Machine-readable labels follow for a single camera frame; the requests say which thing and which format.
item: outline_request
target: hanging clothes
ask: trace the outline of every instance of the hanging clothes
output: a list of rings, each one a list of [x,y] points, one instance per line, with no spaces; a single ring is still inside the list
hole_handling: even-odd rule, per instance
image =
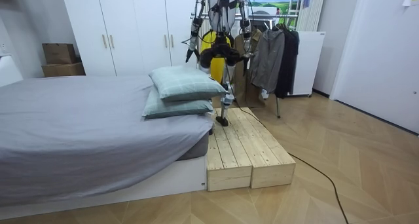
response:
[[[251,83],[265,89],[268,94],[273,93],[276,89],[284,43],[285,38],[282,30],[266,30],[250,61]]]
[[[283,31],[285,38],[285,48],[283,52],[278,81],[276,83],[275,95],[278,98],[285,98],[288,93],[293,93],[295,68],[297,67],[297,55],[299,53],[300,38],[299,33],[285,28],[281,24],[276,24],[278,29]]]
[[[253,28],[250,45],[251,51],[255,52],[259,39],[262,32],[257,28]],[[238,35],[234,41],[234,48],[240,53],[244,54],[244,39],[243,35]],[[256,87],[250,83],[250,74],[244,68],[243,62],[236,64],[234,70],[234,95],[236,96],[236,102],[240,107],[264,107],[264,100],[261,98],[261,88]]]

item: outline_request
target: robot leg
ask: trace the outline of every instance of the robot leg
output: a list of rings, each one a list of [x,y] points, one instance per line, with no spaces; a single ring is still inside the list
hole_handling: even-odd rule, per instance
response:
[[[228,126],[227,121],[227,110],[234,100],[234,90],[231,86],[231,80],[234,75],[234,69],[236,68],[235,58],[227,58],[226,65],[223,71],[223,85],[227,88],[228,93],[221,98],[221,116],[215,118],[222,126]]]

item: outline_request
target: wall outlet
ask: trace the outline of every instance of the wall outlet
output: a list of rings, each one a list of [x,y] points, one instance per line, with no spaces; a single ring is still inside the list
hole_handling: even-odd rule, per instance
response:
[[[4,43],[1,43],[1,52],[7,53],[6,45]]]

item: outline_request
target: bed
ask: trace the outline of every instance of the bed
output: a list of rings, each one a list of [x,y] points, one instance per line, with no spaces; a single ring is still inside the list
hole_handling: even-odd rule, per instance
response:
[[[211,119],[145,120],[151,86],[139,76],[0,87],[0,219],[205,189]]]

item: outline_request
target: wooden floor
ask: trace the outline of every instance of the wooden floor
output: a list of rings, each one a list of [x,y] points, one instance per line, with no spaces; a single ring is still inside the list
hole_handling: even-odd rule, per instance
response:
[[[253,109],[290,153],[336,183],[350,223],[419,223],[419,138],[313,95]],[[296,160],[291,185],[200,191],[0,221],[31,224],[324,223],[344,220],[331,184]]]

